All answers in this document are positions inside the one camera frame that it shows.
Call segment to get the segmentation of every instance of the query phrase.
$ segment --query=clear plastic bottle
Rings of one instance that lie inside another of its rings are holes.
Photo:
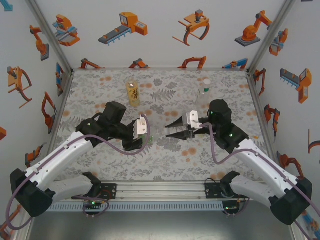
[[[126,90],[128,91],[129,102],[132,107],[138,107],[140,105],[139,85],[136,80],[130,78],[125,83]]]
[[[210,86],[211,80],[206,78],[203,80],[202,86],[197,91],[195,105],[199,116],[203,116],[203,112],[208,111],[209,109],[207,105],[211,102]]]

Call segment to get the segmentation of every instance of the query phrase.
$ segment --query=floral tablecloth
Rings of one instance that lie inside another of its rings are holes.
[[[139,83],[139,107],[129,104],[126,80]],[[151,125],[152,143],[135,156],[122,155],[106,144],[81,156],[60,176],[59,180],[92,172],[102,181],[201,181],[221,179],[230,171],[237,171],[251,180],[259,177],[237,158],[222,165],[213,162],[209,136],[187,141],[166,138],[166,125],[183,113],[198,110],[203,115],[207,106],[196,109],[196,92],[205,78],[211,79],[211,100],[224,99],[232,110],[233,122],[242,128],[266,152],[257,113],[244,71],[204,70],[77,70],[63,111],[55,147],[64,142],[84,119],[103,112],[107,102],[116,101],[127,107],[122,122],[129,124],[144,113]],[[122,148],[119,140],[111,140]],[[228,153],[216,147],[218,160]]]

